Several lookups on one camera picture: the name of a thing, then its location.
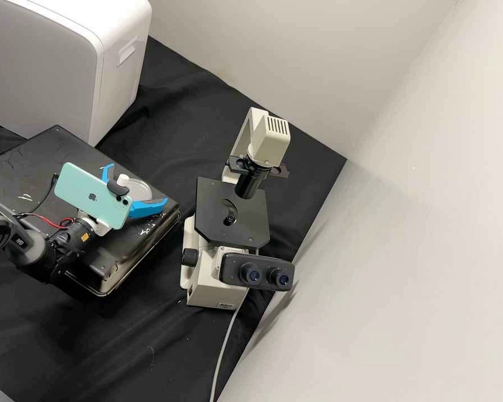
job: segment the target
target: black cloth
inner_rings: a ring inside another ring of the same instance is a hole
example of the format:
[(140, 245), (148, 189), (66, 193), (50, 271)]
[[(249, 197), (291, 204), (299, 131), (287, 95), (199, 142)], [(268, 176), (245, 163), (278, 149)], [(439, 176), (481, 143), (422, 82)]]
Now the black cloth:
[[(137, 100), (97, 148), (177, 200), (186, 217), (194, 211), (196, 176), (220, 178), (251, 106), (258, 105), (150, 38)], [(272, 235), (261, 254), (286, 260), (345, 163), (290, 129), (289, 179), (269, 178), (261, 186)], [(0, 129), (0, 153), (21, 141)], [(179, 287), (182, 237), (181, 222), (118, 290), (91, 301), (39, 284), (0, 255), (0, 388), (19, 402), (208, 401), (232, 312), (186, 306)], [(271, 297), (249, 292), (217, 395)]]

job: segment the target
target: black box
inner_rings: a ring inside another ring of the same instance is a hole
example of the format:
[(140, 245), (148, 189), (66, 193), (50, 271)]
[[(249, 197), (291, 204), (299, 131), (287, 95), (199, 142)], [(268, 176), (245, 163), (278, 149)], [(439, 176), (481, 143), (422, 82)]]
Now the black box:
[[(101, 177), (104, 166), (115, 163), (65, 129), (54, 126), (0, 155), (0, 202), (15, 213), (30, 211), (48, 191), (53, 173), (60, 173), (65, 162), (97, 177)], [(114, 173), (115, 179), (120, 173), (138, 178), (118, 163)], [(97, 296), (106, 296), (123, 282), (181, 216), (175, 200), (153, 186), (151, 191), (153, 198), (168, 198), (164, 210), (147, 218), (129, 219), (122, 229), (96, 238), (89, 252), (67, 271), (68, 278)], [(74, 218), (77, 209), (52, 191), (36, 213), (59, 223), (66, 217)], [(49, 235), (57, 230), (35, 217), (25, 219)], [(105, 279), (102, 272), (110, 272), (110, 277)]]

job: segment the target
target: red wire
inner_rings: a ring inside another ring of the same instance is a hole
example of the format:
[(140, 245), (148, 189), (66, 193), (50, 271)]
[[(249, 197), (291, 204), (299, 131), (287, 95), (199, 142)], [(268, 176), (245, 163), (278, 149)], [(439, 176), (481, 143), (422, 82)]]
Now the red wire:
[(42, 215), (37, 215), (37, 214), (32, 214), (32, 213), (27, 213), (27, 214), (22, 214), (24, 216), (35, 216), (36, 218), (39, 218), (41, 219), (43, 222), (45, 222), (46, 224), (56, 228), (56, 229), (67, 229), (66, 226), (61, 226), (61, 225), (58, 225), (58, 224), (55, 224), (53, 221), (51, 221), (49, 218), (45, 218), (44, 216)]

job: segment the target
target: microscope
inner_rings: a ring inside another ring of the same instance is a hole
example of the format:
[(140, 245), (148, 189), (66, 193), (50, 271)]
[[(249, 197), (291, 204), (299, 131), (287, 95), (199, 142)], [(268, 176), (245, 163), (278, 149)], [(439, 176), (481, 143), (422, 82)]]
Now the microscope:
[(181, 288), (187, 304), (237, 309), (248, 289), (288, 291), (295, 266), (259, 255), (270, 241), (267, 177), (288, 178), (282, 159), (291, 142), (286, 120), (250, 108), (222, 172), (197, 178), (196, 213), (184, 221)]

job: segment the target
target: white box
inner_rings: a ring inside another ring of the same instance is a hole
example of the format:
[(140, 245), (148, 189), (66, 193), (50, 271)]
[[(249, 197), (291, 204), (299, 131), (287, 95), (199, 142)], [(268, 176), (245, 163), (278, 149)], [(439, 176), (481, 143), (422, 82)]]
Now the white box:
[(0, 0), (0, 125), (94, 146), (136, 98), (148, 0)]

